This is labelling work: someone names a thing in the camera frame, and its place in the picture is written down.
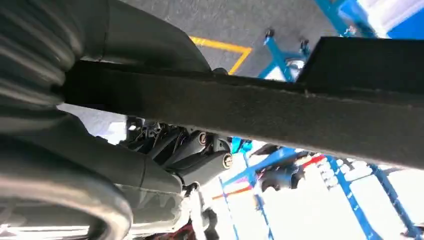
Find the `garage floor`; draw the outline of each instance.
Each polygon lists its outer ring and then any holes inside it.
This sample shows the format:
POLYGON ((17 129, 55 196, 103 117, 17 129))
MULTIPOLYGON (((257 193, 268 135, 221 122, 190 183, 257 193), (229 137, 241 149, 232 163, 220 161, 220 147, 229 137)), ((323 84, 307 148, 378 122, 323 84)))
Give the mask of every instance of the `garage floor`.
MULTIPOLYGON (((300 39, 313 47, 321 36, 335 30, 315 0, 123 0, 163 19, 189 36, 252 48, 235 72, 256 77, 271 61, 263 46, 265 32, 275 29, 280 49, 298 51, 300 39)), ((211 67, 229 71, 240 53, 200 47, 211 67)))

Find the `black metal beam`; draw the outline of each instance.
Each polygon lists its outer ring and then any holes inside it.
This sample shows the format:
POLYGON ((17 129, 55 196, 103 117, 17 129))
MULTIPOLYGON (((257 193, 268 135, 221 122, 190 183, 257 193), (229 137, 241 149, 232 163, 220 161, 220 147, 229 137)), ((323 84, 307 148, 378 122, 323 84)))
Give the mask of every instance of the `black metal beam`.
MULTIPOLYGON (((66 102, 339 157, 424 168, 424 109, 391 95, 206 73, 78 63, 66 102)), ((403 95, 402 99, 420 99, 403 95)))
POLYGON ((424 41, 323 37, 298 83, 424 94, 424 41))

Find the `gray concrete floor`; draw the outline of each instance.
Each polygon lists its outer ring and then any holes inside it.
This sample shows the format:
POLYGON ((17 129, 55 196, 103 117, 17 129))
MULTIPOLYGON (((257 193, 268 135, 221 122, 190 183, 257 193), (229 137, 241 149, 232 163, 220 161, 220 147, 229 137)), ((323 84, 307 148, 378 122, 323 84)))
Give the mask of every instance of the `gray concrete floor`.
MULTIPOLYGON (((190 36, 253 48, 236 72, 256 77, 271 61, 263 46, 265 32, 275 29, 280 49, 297 51, 300 39, 313 47, 335 30, 315 0, 123 0, 163 19, 190 36)), ((201 49, 212 68, 229 70, 240 56, 217 49, 201 49)))

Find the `bolt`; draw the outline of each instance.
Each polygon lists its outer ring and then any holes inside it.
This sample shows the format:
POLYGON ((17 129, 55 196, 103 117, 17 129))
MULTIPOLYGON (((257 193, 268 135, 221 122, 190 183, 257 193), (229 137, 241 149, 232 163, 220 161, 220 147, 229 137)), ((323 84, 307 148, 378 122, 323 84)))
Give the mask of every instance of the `bolt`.
POLYGON ((227 153, 222 158, 222 165, 225 169, 230 169, 233 165, 233 156, 230 153, 227 153))
POLYGON ((199 134, 199 143, 202 146, 206 145, 206 132, 201 132, 199 134))

